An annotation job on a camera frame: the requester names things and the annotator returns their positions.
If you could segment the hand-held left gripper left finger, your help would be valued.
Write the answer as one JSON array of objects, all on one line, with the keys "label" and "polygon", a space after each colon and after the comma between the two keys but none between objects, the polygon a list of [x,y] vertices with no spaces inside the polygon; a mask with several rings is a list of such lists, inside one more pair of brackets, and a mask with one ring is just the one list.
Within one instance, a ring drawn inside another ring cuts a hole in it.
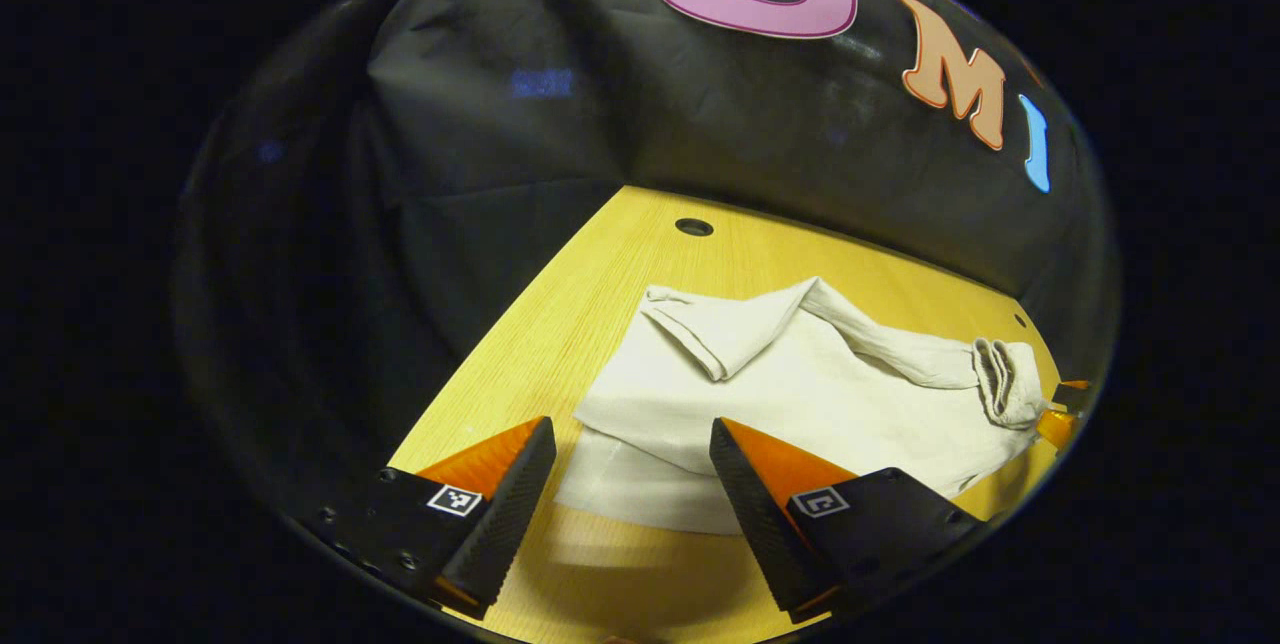
[{"label": "hand-held left gripper left finger", "polygon": [[484,618],[557,457],[540,416],[419,471],[383,467],[303,508],[302,526],[392,590]]}]

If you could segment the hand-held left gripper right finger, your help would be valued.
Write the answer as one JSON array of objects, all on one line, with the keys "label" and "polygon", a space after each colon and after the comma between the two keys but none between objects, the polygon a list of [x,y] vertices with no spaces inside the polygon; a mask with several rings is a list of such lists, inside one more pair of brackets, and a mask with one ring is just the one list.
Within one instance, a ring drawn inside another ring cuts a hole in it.
[{"label": "hand-held left gripper right finger", "polygon": [[718,417],[709,456],[778,608],[850,618],[980,542],[986,521],[901,469],[855,474]]}]

